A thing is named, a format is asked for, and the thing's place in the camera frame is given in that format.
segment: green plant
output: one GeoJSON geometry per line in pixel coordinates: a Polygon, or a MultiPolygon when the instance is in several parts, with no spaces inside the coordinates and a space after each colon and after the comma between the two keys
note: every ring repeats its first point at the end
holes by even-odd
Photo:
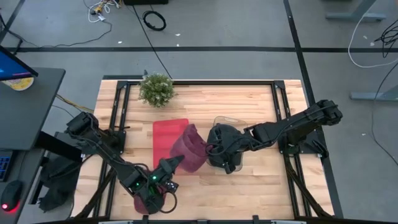
{"type": "Polygon", "coordinates": [[[138,99],[156,108],[164,107],[176,95],[173,81],[161,73],[145,75],[139,86],[138,99]]]}

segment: red tray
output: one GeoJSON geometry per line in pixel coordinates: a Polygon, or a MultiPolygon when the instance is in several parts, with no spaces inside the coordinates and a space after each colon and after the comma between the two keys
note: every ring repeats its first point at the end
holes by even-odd
{"type": "Polygon", "coordinates": [[[161,158],[170,157],[170,150],[178,137],[188,126],[188,119],[173,119],[167,121],[155,121],[153,125],[153,148],[154,148],[154,169],[161,158]]]}

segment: wooden tabletop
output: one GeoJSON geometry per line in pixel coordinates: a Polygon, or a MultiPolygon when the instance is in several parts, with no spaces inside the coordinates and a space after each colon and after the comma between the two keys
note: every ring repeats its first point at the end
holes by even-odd
{"type": "MultiPolygon", "coordinates": [[[[292,114],[307,108],[300,80],[284,80],[292,114]]],[[[98,93],[95,116],[100,128],[107,129],[112,112],[117,80],[103,80],[98,93]]],[[[177,85],[178,95],[162,109],[153,108],[139,101],[139,88],[131,87],[127,108],[127,139],[123,158],[130,162],[152,165],[152,123],[167,119],[187,118],[196,125],[203,139],[217,116],[240,119],[249,126],[266,121],[276,121],[275,109],[269,85],[177,85]]],[[[333,214],[325,174],[320,159],[315,154],[300,155],[307,188],[328,213],[333,214]]],[[[102,159],[93,156],[84,163],[75,192],[72,216],[79,213],[95,192],[102,159]]],[[[156,213],[151,220],[250,220],[293,218],[284,160],[278,145],[256,152],[245,152],[243,168],[230,175],[224,170],[204,164],[195,173],[178,170],[173,181],[177,190],[178,205],[170,214],[156,213]]],[[[108,190],[102,199],[101,213],[108,190]]],[[[300,191],[296,188],[300,214],[304,215],[300,191]]],[[[166,198],[163,210],[174,204],[171,195],[166,198]]],[[[133,199],[117,182],[111,212],[112,220],[139,220],[142,215],[134,209],[133,199]]]]}

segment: monitor screen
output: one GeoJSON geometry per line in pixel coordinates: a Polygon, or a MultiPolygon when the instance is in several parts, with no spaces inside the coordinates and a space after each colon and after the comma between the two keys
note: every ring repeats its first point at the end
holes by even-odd
{"type": "Polygon", "coordinates": [[[0,80],[12,80],[37,76],[37,73],[13,56],[6,49],[0,47],[0,80]]]}

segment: concrete floor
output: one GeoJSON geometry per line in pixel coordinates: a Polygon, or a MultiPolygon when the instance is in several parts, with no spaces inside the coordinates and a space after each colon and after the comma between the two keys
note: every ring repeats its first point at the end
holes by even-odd
{"type": "MultiPolygon", "coordinates": [[[[96,3],[86,0],[87,4],[96,3]]],[[[349,11],[357,1],[290,1],[302,47],[347,48],[355,23],[328,21],[326,11],[349,11]]],[[[1,14],[10,18],[16,1],[0,0],[1,14]]],[[[155,47],[257,46],[294,47],[284,3],[278,0],[170,0],[156,5],[167,20],[163,32],[147,29],[155,47]]],[[[149,6],[137,6],[139,14],[149,6]]],[[[371,12],[385,13],[387,19],[360,24],[353,47],[372,48],[370,43],[397,19],[396,2],[376,1],[371,12]]],[[[123,7],[104,15],[113,30],[102,39],[75,47],[148,47],[137,18],[123,7]]],[[[91,24],[81,0],[26,1],[11,30],[36,45],[81,42],[99,36],[107,24],[91,24]]],[[[2,46],[14,47],[17,40],[7,35],[2,46]]],[[[173,78],[264,78],[301,79],[295,52],[159,52],[173,78]]],[[[137,75],[143,70],[164,72],[153,52],[29,52],[18,53],[31,67],[64,68],[67,71],[59,93],[89,108],[95,107],[103,75],[137,75]]],[[[363,65],[386,63],[398,57],[381,53],[353,54],[363,65]]],[[[344,114],[341,123],[326,127],[325,138],[345,218],[398,221],[398,167],[371,139],[371,102],[352,101],[350,91],[376,91],[391,66],[363,69],[351,63],[347,53],[304,53],[316,100],[330,99],[344,114]]],[[[398,81],[397,70],[382,90],[398,81]]],[[[77,110],[54,103],[77,114],[77,110]]],[[[396,103],[377,103],[375,132],[378,140],[398,156],[396,103]]],[[[53,108],[44,131],[63,131],[70,117],[53,108]]],[[[19,223],[61,220],[67,217],[71,202],[45,214],[35,205],[26,206],[19,223]]]]}

